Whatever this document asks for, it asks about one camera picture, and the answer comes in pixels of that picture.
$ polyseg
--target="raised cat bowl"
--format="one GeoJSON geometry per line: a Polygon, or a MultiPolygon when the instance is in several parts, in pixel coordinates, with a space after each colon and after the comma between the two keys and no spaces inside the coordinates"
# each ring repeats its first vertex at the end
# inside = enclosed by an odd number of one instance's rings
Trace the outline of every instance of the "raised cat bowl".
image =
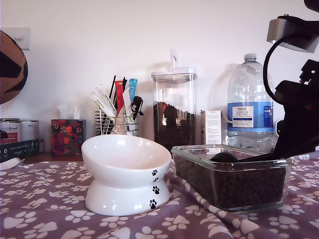
{"type": "Polygon", "coordinates": [[[94,177],[85,198],[88,210],[128,216],[168,202],[163,177],[171,154],[160,144],[135,136],[100,135],[83,143],[82,156],[94,177]]]}

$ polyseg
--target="tablecloth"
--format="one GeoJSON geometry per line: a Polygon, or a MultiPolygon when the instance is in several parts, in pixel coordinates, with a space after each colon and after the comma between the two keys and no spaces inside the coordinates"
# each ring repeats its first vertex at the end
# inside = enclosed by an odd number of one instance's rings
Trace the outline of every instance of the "tablecloth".
{"type": "Polygon", "coordinates": [[[319,154],[294,157],[280,208],[235,215],[209,204],[169,170],[170,201],[154,211],[108,217],[85,208],[93,178],[83,162],[42,162],[0,173],[1,239],[317,239],[319,154]]]}

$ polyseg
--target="tissue box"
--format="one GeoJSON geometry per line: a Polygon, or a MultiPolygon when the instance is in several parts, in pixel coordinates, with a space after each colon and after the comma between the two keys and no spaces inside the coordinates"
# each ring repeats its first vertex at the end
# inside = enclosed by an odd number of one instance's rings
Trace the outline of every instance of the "tissue box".
{"type": "Polygon", "coordinates": [[[81,155],[81,146],[85,140],[85,120],[51,120],[51,155],[81,155]]]}

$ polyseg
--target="water bottle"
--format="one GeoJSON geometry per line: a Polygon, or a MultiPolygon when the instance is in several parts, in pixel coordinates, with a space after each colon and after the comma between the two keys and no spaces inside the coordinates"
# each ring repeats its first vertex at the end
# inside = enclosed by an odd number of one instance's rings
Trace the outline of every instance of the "water bottle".
{"type": "MultiPolygon", "coordinates": [[[[273,147],[273,101],[263,83],[263,66],[255,53],[246,54],[228,85],[227,143],[270,152],[273,147]]],[[[268,76],[272,89],[272,80],[268,76]]]]}

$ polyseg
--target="tin can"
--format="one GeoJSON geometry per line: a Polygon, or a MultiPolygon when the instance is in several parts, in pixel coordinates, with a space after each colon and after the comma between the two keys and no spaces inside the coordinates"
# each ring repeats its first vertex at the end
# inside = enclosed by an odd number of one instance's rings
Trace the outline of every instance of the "tin can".
{"type": "Polygon", "coordinates": [[[21,141],[27,141],[39,138],[39,121],[38,120],[22,120],[22,138],[21,141]]]}
{"type": "Polygon", "coordinates": [[[19,118],[0,118],[0,122],[2,121],[19,121],[19,118]]]}
{"type": "Polygon", "coordinates": [[[0,144],[16,143],[21,141],[21,121],[0,121],[0,144]]]}

